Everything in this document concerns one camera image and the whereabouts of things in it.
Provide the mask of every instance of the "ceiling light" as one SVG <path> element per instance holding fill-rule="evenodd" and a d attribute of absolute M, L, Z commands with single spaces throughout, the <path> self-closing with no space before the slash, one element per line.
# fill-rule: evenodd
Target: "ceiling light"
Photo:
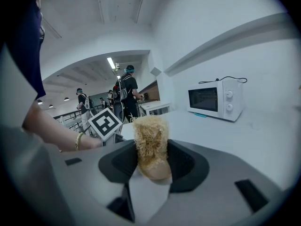
<path fill-rule="evenodd" d="M 111 65 L 112 69 L 115 70 L 116 68 L 115 68 L 115 65 L 114 65 L 114 62 L 113 62 L 112 58 L 107 58 L 107 60 L 109 61 L 109 64 Z"/>

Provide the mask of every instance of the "white microwave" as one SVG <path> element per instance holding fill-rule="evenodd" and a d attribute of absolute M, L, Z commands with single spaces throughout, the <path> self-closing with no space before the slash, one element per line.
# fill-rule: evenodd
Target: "white microwave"
<path fill-rule="evenodd" d="M 188 89 L 188 111 L 236 121 L 244 107 L 243 83 L 222 80 L 198 84 Z"/>

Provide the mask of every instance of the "bracelet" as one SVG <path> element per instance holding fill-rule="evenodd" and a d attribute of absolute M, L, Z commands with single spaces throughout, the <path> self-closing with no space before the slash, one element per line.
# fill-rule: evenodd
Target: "bracelet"
<path fill-rule="evenodd" d="M 76 138 L 76 141 L 75 141 L 75 151 L 79 150 L 79 142 L 80 142 L 80 138 L 82 137 L 82 135 L 84 135 L 84 132 L 79 133 L 79 135 Z"/>

